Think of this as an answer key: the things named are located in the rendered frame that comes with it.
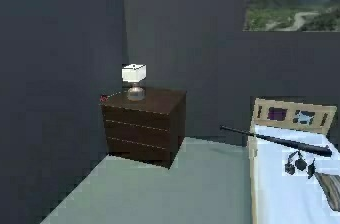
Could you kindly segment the white shade table lamp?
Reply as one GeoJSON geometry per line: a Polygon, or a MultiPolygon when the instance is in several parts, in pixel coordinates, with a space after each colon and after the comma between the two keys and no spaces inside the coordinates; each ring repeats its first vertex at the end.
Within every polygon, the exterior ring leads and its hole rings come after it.
{"type": "Polygon", "coordinates": [[[147,66],[145,64],[129,64],[122,67],[122,90],[130,101],[145,98],[145,80],[147,66]]]}

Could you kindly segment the window with green view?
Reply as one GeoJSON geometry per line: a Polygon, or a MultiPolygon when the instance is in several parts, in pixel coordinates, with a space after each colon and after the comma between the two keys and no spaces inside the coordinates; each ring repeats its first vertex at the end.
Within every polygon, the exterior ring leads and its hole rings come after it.
{"type": "Polygon", "coordinates": [[[340,0],[245,0],[243,30],[340,32],[340,0]]]}

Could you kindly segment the pale wood bed white sheet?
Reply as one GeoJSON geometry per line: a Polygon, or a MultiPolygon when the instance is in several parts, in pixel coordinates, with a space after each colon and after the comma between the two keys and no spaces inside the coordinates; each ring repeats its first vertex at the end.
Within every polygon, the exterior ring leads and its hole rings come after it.
{"type": "MultiPolygon", "coordinates": [[[[340,152],[327,138],[335,106],[257,98],[250,130],[257,134],[327,147],[329,157],[304,153],[319,173],[340,176],[340,152]]],[[[293,148],[248,139],[253,224],[340,224],[340,212],[330,208],[314,177],[305,170],[290,175],[285,164],[293,148]]]]}

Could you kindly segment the black baseball bat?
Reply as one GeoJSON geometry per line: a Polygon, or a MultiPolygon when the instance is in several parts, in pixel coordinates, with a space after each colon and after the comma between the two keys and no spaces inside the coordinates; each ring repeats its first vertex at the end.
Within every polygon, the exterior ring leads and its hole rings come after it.
{"type": "Polygon", "coordinates": [[[246,135],[249,137],[255,137],[258,139],[262,139],[262,140],[269,141],[275,144],[283,145],[285,147],[294,148],[300,151],[305,151],[308,153],[316,154],[319,156],[324,156],[324,157],[332,156],[332,151],[328,146],[322,147],[322,146],[310,145],[310,144],[301,143],[301,142],[297,142],[293,140],[281,139],[277,137],[266,136],[266,135],[256,134],[256,133],[247,132],[247,131],[241,131],[241,130],[230,128],[224,125],[220,125],[219,129],[231,131],[234,133],[239,133],[239,134],[246,135]]]}

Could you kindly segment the dark brown chest of drawers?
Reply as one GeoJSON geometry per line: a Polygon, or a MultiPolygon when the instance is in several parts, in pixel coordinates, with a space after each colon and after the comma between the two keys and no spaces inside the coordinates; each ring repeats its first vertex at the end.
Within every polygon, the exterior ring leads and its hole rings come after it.
{"type": "Polygon", "coordinates": [[[140,101],[117,93],[100,103],[110,155],[170,168],[185,138],[186,91],[146,88],[140,101]]]}

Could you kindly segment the black lumpy object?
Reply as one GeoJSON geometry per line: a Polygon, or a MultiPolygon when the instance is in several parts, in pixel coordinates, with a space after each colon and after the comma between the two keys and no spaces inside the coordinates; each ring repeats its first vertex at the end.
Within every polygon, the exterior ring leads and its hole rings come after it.
{"type": "Polygon", "coordinates": [[[307,171],[307,178],[311,179],[316,171],[315,161],[308,164],[304,159],[300,151],[295,151],[291,153],[287,158],[287,163],[285,164],[285,172],[289,175],[294,175],[295,170],[307,171]]]}

